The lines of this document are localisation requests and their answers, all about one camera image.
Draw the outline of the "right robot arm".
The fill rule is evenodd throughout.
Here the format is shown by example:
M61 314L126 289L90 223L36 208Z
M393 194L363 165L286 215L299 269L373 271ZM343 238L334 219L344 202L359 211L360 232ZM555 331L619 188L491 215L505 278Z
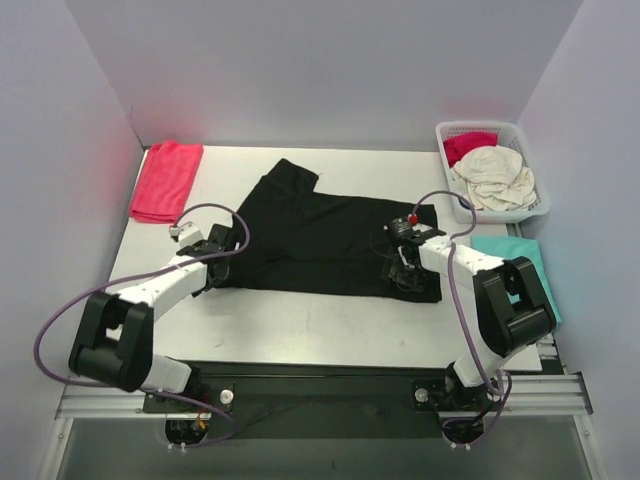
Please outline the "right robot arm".
M479 387L512 357L552 333L557 320L532 261L503 259L459 245L452 235L419 224L415 215L384 227L392 253L386 276L407 293L426 290L429 274L446 278L468 351L450 365L443 383L448 404L465 408Z

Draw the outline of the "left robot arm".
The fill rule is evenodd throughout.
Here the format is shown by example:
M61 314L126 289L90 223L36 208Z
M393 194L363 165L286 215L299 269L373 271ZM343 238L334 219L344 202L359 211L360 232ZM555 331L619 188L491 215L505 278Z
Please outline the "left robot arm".
M218 287L229 276L229 254L240 235L215 224L207 237L189 222L174 229L179 249L164 274L115 293L87 299L69 357L71 371L126 392L163 390L182 412L195 409L202 387L195 369L154 352L154 325L189 296Z

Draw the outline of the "black t shirt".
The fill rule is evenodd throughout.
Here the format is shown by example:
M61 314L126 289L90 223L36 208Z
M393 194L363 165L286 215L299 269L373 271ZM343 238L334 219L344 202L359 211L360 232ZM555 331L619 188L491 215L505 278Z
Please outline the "black t shirt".
M383 230L412 205L319 193L316 173L280 160L241 204L247 241L229 260L225 288L381 297L412 303L442 299L436 273L389 277L393 251Z

